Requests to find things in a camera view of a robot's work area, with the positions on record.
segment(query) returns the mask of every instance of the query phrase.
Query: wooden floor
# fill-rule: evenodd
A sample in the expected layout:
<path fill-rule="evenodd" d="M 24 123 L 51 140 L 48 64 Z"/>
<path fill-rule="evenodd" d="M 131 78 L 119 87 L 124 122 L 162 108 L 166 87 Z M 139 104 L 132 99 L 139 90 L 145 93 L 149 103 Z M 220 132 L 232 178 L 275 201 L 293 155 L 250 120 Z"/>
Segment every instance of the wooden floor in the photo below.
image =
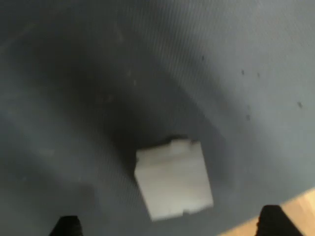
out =
<path fill-rule="evenodd" d="M 282 204 L 282 209 L 304 235 L 315 236 L 315 189 Z M 254 236 L 258 218 L 240 225 L 222 236 Z"/>

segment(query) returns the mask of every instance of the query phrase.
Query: dark spot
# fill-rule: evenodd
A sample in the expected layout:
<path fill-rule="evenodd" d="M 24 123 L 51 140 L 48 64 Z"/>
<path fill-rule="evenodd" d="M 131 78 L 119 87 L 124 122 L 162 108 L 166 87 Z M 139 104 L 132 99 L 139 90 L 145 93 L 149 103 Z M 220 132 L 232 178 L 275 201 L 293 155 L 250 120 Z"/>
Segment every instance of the dark spot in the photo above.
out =
<path fill-rule="evenodd" d="M 190 215 L 190 213 L 189 213 L 189 210 L 183 210 L 183 216 L 188 216 L 188 215 Z"/>
<path fill-rule="evenodd" d="M 297 105 L 299 106 L 299 108 L 303 108 L 302 102 L 297 102 Z"/>

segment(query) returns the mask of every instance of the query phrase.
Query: white block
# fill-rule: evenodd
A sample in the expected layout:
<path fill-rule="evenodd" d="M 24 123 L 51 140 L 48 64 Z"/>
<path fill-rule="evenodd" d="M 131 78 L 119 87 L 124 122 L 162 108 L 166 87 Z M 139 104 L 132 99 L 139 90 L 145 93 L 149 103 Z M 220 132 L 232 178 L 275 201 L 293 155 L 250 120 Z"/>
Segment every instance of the white block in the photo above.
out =
<path fill-rule="evenodd" d="M 138 150 L 137 160 L 134 174 L 153 221 L 213 205 L 200 142 L 174 140 Z"/>

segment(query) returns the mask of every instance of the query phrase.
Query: debris speck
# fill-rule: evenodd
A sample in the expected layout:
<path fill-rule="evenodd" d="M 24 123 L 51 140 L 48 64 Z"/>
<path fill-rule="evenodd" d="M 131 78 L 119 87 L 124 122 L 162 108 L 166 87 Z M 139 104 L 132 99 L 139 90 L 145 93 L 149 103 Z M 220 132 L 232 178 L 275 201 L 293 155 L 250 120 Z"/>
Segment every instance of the debris speck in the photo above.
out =
<path fill-rule="evenodd" d="M 297 102 L 297 105 L 299 106 L 299 108 L 303 108 L 302 102 Z"/>

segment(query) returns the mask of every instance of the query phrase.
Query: gray rubber mat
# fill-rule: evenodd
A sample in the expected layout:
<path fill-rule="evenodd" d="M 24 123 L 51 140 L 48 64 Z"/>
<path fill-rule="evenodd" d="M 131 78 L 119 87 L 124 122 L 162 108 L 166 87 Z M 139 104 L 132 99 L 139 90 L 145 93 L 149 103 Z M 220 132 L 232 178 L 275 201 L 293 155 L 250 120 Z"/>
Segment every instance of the gray rubber mat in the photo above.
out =
<path fill-rule="evenodd" d="M 315 2 L 1 3 L 0 232 L 216 235 L 314 186 Z M 200 140 L 214 207 L 152 223 L 135 150 Z"/>

